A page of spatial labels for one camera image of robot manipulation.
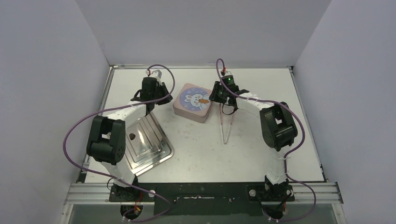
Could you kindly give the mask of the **small square metal lid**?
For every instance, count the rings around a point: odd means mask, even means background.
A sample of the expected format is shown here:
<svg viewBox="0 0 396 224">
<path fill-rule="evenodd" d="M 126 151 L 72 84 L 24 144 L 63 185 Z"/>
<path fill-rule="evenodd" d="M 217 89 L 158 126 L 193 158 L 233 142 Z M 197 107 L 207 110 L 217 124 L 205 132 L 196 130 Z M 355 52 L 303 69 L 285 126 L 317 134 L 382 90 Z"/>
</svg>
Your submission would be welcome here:
<svg viewBox="0 0 396 224">
<path fill-rule="evenodd" d="M 209 99 L 212 90 L 186 83 L 173 103 L 173 108 L 186 108 L 190 111 L 203 110 L 212 107 Z"/>
</svg>

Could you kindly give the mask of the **pink-tipped metal tweezers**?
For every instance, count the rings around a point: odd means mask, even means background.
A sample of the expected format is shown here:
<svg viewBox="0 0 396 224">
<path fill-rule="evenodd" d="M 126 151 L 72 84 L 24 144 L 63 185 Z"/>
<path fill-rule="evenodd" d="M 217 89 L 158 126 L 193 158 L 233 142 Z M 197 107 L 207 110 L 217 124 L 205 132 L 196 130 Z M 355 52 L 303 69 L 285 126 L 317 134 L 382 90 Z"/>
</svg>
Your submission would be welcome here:
<svg viewBox="0 0 396 224">
<path fill-rule="evenodd" d="M 234 121 L 234 117 L 235 117 L 235 111 L 233 111 L 230 114 L 226 114 L 223 112 L 224 109 L 224 104 L 219 104 L 219 117 L 220 117 L 220 130 L 221 130 L 221 137 L 222 137 L 222 142 L 224 145 L 226 145 L 228 143 L 229 137 L 230 137 L 230 133 L 231 133 L 231 129 L 233 126 L 233 121 Z M 227 129 L 225 129 L 225 123 L 224 123 L 224 117 L 225 116 L 230 116 L 230 122 L 229 122 L 229 126 Z"/>
</svg>

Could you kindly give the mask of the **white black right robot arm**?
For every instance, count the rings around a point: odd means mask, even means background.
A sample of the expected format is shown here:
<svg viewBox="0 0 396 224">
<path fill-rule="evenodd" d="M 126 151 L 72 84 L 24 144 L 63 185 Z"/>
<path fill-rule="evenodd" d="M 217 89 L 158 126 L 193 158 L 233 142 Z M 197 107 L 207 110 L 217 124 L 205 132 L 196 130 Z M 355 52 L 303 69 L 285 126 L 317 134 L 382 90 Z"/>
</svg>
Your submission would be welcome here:
<svg viewBox="0 0 396 224">
<path fill-rule="evenodd" d="M 232 75 L 221 78 L 214 83 L 211 101 L 229 105 L 234 110 L 247 111 L 260 119 L 262 137 L 270 150 L 269 168 L 265 175 L 265 196 L 271 200 L 281 195 L 290 195 L 291 186 L 285 171 L 286 148 L 294 143 L 298 132 L 294 119 L 286 110 L 287 104 L 270 105 L 259 101 L 259 98 L 249 91 L 239 89 Z"/>
</svg>

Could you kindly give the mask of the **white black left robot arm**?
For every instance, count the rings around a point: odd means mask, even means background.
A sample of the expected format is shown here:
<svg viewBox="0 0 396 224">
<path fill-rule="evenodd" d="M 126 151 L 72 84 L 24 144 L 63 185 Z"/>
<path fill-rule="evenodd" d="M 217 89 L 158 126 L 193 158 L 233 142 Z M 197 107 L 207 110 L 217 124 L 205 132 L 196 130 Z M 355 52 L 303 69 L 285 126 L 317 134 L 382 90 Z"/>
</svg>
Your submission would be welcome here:
<svg viewBox="0 0 396 224">
<path fill-rule="evenodd" d="M 173 147 L 152 114 L 171 100 L 160 77 L 145 77 L 126 108 L 93 118 L 86 152 L 113 178 L 112 198 L 139 199 L 138 176 L 172 157 Z"/>
</svg>

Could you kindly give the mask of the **pink grid chocolate box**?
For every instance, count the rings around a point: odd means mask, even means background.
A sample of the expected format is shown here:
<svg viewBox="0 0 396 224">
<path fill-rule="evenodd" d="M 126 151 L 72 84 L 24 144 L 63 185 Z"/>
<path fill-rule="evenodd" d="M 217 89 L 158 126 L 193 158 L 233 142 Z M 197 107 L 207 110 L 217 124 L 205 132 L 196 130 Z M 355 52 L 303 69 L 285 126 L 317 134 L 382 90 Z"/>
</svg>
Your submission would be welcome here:
<svg viewBox="0 0 396 224">
<path fill-rule="evenodd" d="M 209 113 L 211 108 L 205 108 L 203 110 L 190 111 L 186 108 L 177 108 L 174 107 L 174 113 L 178 116 L 184 117 L 186 119 L 190 119 L 192 121 L 196 121 L 198 123 L 205 123 L 207 118 L 209 117 Z"/>
</svg>

